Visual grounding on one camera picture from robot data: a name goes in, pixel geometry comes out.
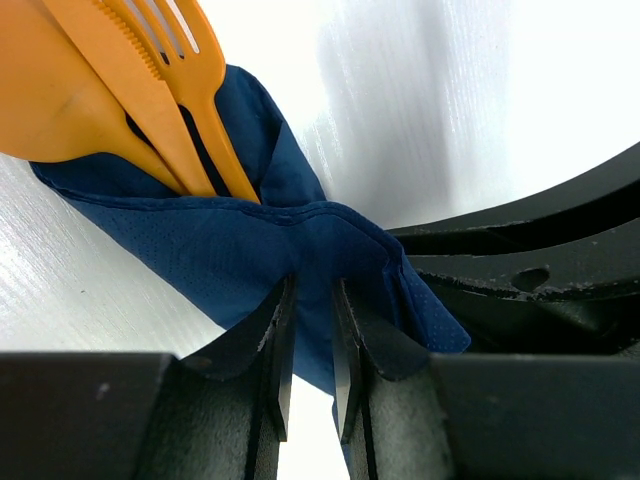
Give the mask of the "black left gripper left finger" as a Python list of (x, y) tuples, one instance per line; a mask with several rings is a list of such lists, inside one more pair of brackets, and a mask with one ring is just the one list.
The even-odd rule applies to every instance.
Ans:
[(287, 438), (296, 282), (193, 354), (1, 357), (5, 479), (273, 479)]

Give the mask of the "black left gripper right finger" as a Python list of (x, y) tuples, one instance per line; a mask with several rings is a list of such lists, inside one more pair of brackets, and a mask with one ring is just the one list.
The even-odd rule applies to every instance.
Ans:
[(635, 479), (639, 363), (434, 354), (333, 288), (339, 439), (355, 479)]

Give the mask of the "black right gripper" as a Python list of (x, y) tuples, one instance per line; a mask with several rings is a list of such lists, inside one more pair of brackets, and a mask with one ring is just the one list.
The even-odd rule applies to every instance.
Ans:
[(531, 196), (393, 234), (474, 352), (639, 344), (637, 147)]

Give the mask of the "dark blue paper napkin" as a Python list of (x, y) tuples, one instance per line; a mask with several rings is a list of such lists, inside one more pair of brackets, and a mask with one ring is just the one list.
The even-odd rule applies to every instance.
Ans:
[(407, 259), (355, 210), (329, 201), (264, 86), (229, 66), (215, 103), (261, 200), (179, 197), (111, 154), (36, 163), (36, 177), (214, 322), (232, 327), (284, 276), (297, 278), (295, 373), (335, 391), (331, 297), (341, 278), (401, 331), (437, 353), (470, 337)]

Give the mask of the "orange plastic knife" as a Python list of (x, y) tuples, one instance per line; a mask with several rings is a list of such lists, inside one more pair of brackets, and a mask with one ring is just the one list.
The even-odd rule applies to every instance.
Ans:
[(126, 23), (101, 1), (45, 5), (187, 191), (215, 196), (169, 87)]

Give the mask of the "orange plastic fork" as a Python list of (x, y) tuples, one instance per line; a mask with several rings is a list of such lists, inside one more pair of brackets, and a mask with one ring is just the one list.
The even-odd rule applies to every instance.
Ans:
[(108, 1), (141, 41), (179, 106), (217, 193), (254, 203), (252, 186), (215, 104), (226, 62), (196, 1)]

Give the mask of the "orange plastic spoon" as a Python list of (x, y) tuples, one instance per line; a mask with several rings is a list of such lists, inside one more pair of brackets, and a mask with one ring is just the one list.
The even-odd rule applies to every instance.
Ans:
[(110, 153), (186, 191), (40, 1), (1, 4), (1, 151), (40, 163)]

